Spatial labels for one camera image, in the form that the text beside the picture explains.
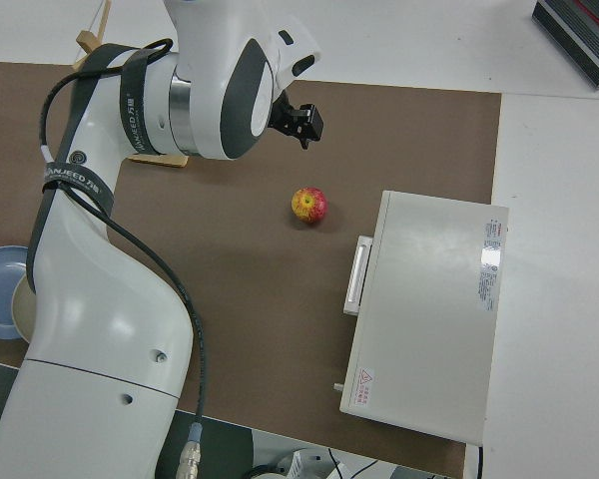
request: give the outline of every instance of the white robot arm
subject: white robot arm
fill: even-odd
[[[123,159],[234,159],[266,126],[303,147],[319,140],[316,108],[295,110],[284,93],[319,59],[297,20],[272,24],[260,0],[165,4],[180,53],[169,42],[100,47],[64,82],[78,80],[55,158],[42,129],[46,190],[27,259],[36,329],[0,421],[0,479],[155,475],[189,364],[193,307],[108,241]],[[193,429],[183,478],[197,471]]]

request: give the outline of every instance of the apple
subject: apple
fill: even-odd
[[[328,210],[326,196],[318,188],[302,188],[297,190],[291,200],[291,208],[304,223],[315,223],[321,220]]]

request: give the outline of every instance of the cable connector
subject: cable connector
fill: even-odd
[[[198,464],[202,458],[200,443],[189,441],[185,444],[180,454],[180,465],[176,479],[196,479],[198,477]]]

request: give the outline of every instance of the brown mat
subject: brown mat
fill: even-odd
[[[38,112],[68,72],[0,64],[0,245],[28,242],[41,199]],[[268,132],[236,162],[129,163],[114,216],[195,299],[209,351],[208,415],[461,477],[463,444],[343,414],[332,385],[344,380],[354,332],[342,306],[356,239],[372,235],[382,190],[489,203],[500,97],[313,82],[290,95],[324,118],[323,140],[307,152]],[[53,145],[66,100],[54,109]],[[313,228],[290,211],[304,186],[329,199]],[[0,341],[0,362],[19,365],[25,350]],[[189,377],[180,407],[193,410],[195,364]]]

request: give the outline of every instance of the warning label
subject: warning label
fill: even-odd
[[[484,227],[477,293],[480,304],[486,311],[494,310],[496,305],[497,277],[501,264],[501,229],[502,224],[499,220],[490,220]]]
[[[367,367],[357,369],[357,381],[355,382],[355,395],[353,404],[355,406],[368,407],[370,402],[370,392],[372,391],[372,382],[375,378],[375,371]]]

